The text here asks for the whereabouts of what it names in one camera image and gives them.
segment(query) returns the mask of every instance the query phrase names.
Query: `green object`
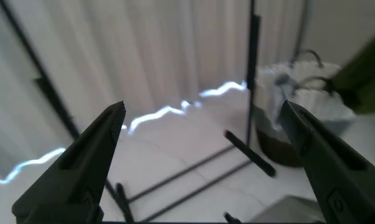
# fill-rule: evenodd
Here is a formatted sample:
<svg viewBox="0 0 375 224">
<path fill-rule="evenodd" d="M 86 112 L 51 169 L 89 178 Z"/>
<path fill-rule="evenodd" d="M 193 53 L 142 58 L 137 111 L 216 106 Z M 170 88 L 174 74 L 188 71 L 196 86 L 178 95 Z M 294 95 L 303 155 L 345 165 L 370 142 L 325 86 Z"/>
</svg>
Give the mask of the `green object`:
<svg viewBox="0 0 375 224">
<path fill-rule="evenodd" d="M 375 38 L 328 84 L 355 113 L 375 113 Z"/>
</svg>

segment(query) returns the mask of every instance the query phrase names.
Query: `black metal frame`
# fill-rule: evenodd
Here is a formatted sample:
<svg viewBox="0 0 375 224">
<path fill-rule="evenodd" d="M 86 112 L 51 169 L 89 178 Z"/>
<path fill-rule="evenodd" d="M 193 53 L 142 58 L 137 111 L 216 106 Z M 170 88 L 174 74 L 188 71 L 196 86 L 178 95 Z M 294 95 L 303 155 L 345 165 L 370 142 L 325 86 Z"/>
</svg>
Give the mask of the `black metal frame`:
<svg viewBox="0 0 375 224">
<path fill-rule="evenodd" d="M 245 144 L 241 142 L 239 139 L 237 139 L 232 133 L 228 132 L 225 134 L 226 136 L 229 135 L 228 140 L 233 143 L 233 145 L 226 147 L 225 149 L 221 149 L 220 151 L 216 152 L 215 154 L 210 155 L 209 157 L 189 166 L 188 168 L 179 171 L 178 173 L 168 177 L 167 179 L 162 180 L 161 182 L 158 182 L 157 184 L 154 184 L 153 186 L 147 188 L 146 190 L 142 191 L 141 193 L 138 193 L 130 198 L 127 198 L 123 187 L 121 183 L 116 184 L 115 190 L 110 183 L 106 184 L 106 189 L 110 192 L 110 195 L 113 197 L 114 201 L 119 206 L 120 210 L 124 214 L 125 221 L 127 223 L 134 223 L 135 220 L 133 219 L 133 215 L 131 212 L 131 209 L 129 207 L 129 203 L 134 202 L 135 200 L 138 200 L 139 198 L 153 192 L 154 190 L 170 183 L 171 181 L 183 176 L 184 174 L 187 174 L 188 172 L 198 168 L 199 166 L 202 166 L 206 164 L 207 162 L 210 162 L 219 156 L 225 154 L 226 152 L 229 152 L 230 150 L 234 149 L 235 147 L 238 147 L 243 153 L 246 154 L 247 157 L 250 158 L 250 161 L 243 162 L 233 169 L 227 171 L 224 174 L 221 174 L 220 176 L 216 177 L 212 181 L 208 182 L 206 185 L 203 185 L 202 187 L 199 187 L 198 189 L 194 190 L 193 192 L 181 197 L 180 199 L 174 201 L 173 203 L 170 203 L 169 205 L 165 206 L 164 208 L 158 210 L 157 212 L 154 212 L 152 215 L 149 215 L 148 217 L 144 218 L 140 222 L 150 222 L 151 220 L 154 220 L 155 218 L 159 217 L 160 215 L 168 212 L 169 210 L 173 209 L 174 207 L 182 204 L 183 202 L 189 200 L 190 198 L 196 196 L 197 194 L 203 192 L 204 190 L 208 189 L 209 187 L 215 185 L 219 181 L 229 177 L 232 174 L 235 174 L 237 171 L 243 169 L 244 167 L 247 167 L 252 162 L 256 163 L 261 169 L 263 169 L 269 176 L 273 177 L 275 175 L 275 169 L 265 162 L 262 158 L 260 158 L 256 153 L 250 150 L 250 140 L 251 140 L 251 130 L 252 130 L 252 115 L 254 113 L 254 93 L 255 93 L 255 73 L 256 73 L 256 67 L 257 67 L 257 49 L 258 49 L 258 39 L 259 39 L 259 25 L 260 25 L 260 18 L 259 16 L 254 15 L 254 0 L 251 0 L 250 3 L 250 30 L 249 30 L 249 51 L 248 51 L 248 62 L 247 62 L 247 89 L 250 92 L 249 96 L 249 114 L 247 118 L 247 130 L 246 130 L 246 141 Z"/>
</svg>

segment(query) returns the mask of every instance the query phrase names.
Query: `floor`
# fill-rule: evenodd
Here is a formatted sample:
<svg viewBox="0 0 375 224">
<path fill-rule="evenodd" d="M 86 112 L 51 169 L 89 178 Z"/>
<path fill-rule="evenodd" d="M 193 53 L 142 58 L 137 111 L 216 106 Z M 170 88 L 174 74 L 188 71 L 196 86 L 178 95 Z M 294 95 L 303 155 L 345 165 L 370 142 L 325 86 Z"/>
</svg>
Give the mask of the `floor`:
<svg viewBox="0 0 375 224">
<path fill-rule="evenodd" d="M 244 139 L 246 92 L 230 90 L 222 96 L 203 98 L 201 102 L 201 106 L 188 106 L 185 115 L 168 113 L 160 119 L 142 123 L 133 135 L 128 135 L 124 130 L 120 134 L 108 174 L 110 182 L 121 182 L 127 196 L 131 197 L 229 146 L 230 143 L 223 137 L 225 129 Z M 370 138 L 368 142 L 374 144 L 374 127 L 375 117 L 361 118 L 350 127 L 343 139 L 375 164 L 375 151 L 369 150 L 363 138 L 361 140 L 358 137 L 365 130 L 369 134 L 366 137 Z M 268 160 L 256 142 L 255 133 L 252 139 L 251 148 Z M 140 198 L 130 204 L 135 220 L 146 218 L 246 160 L 241 152 L 233 149 Z M 246 222 L 287 195 L 315 200 L 303 169 L 269 162 L 277 170 L 276 178 L 270 178 L 255 164 L 251 164 L 158 217 L 154 222 L 225 222 L 222 217 L 224 212 Z M 26 167 L 9 185 L 0 185 L 0 223 L 15 223 L 10 211 L 12 203 L 48 166 L 50 163 Z M 100 206 L 105 212 L 103 220 L 123 221 L 121 211 L 106 190 L 103 191 Z"/>
</svg>

